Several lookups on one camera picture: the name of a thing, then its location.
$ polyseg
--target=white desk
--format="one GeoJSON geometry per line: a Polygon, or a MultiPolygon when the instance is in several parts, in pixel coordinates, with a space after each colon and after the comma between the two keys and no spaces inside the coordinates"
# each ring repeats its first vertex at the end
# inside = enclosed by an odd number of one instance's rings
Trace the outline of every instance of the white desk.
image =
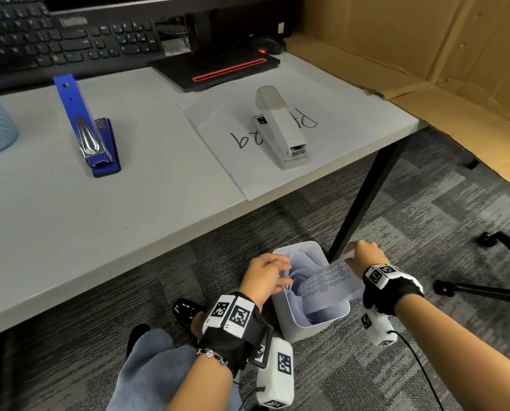
{"type": "Polygon", "coordinates": [[[347,92],[368,132],[385,135],[251,202],[177,107],[179,92],[150,68],[79,82],[94,117],[112,121],[122,162],[101,179],[82,161],[53,86],[1,97],[21,134],[0,153],[0,332],[417,130],[395,105],[280,59],[347,92]]]}

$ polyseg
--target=black shoe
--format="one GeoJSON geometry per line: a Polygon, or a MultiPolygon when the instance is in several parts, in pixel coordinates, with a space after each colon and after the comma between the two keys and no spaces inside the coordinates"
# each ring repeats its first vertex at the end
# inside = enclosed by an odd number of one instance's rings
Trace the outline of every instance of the black shoe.
{"type": "Polygon", "coordinates": [[[192,323],[194,316],[196,316],[201,311],[205,311],[206,309],[194,301],[187,299],[177,299],[177,301],[173,304],[173,307],[171,307],[171,310],[173,311],[173,314],[177,320],[187,326],[190,330],[190,324],[192,323]]]}
{"type": "Polygon", "coordinates": [[[150,330],[149,325],[136,325],[129,334],[129,339],[127,342],[127,348],[126,348],[126,359],[129,357],[129,354],[133,350],[133,346],[135,343],[140,339],[141,336],[143,336],[147,331],[150,330]]]}

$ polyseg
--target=black mouse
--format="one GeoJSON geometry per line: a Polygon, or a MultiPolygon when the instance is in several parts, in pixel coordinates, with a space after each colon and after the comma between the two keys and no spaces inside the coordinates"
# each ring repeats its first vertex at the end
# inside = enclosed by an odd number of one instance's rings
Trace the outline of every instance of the black mouse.
{"type": "Polygon", "coordinates": [[[261,53],[278,55],[286,49],[286,41],[272,36],[250,37],[245,44],[261,53]]]}

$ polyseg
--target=black keyboard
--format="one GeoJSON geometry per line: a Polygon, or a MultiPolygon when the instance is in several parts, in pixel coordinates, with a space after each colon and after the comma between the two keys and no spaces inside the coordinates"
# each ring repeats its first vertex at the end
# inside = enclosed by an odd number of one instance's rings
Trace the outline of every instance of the black keyboard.
{"type": "Polygon", "coordinates": [[[144,67],[165,55],[154,22],[70,27],[42,0],[0,0],[0,92],[144,67]]]}

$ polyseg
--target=black cable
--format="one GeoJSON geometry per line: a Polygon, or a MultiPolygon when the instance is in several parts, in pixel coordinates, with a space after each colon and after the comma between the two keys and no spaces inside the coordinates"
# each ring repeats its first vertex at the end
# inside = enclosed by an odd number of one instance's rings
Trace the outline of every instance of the black cable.
{"type": "Polygon", "coordinates": [[[238,411],[242,411],[242,408],[244,407],[244,405],[246,404],[247,400],[250,399],[251,395],[255,394],[256,392],[263,392],[264,391],[264,386],[260,386],[258,388],[255,388],[253,391],[251,391],[248,396],[246,397],[246,399],[244,400],[244,402],[242,402],[242,405],[240,405],[240,407],[238,408],[238,411]]]}
{"type": "Polygon", "coordinates": [[[426,380],[428,381],[428,385],[430,386],[430,389],[432,390],[432,392],[434,393],[434,396],[436,397],[437,404],[440,406],[441,411],[445,411],[443,409],[443,405],[441,404],[441,401],[440,401],[439,397],[437,396],[436,390],[434,389],[434,387],[432,386],[432,383],[430,382],[430,378],[428,378],[428,375],[426,374],[426,371],[424,370],[423,364],[420,362],[419,357],[416,355],[416,353],[413,350],[413,348],[411,347],[411,345],[409,345],[409,342],[407,340],[405,340],[405,338],[400,333],[398,333],[396,331],[387,331],[387,333],[395,333],[395,334],[397,334],[405,342],[407,347],[409,349],[411,349],[411,352],[413,352],[416,361],[419,363],[419,366],[422,369],[423,374],[426,377],[426,380]]]}

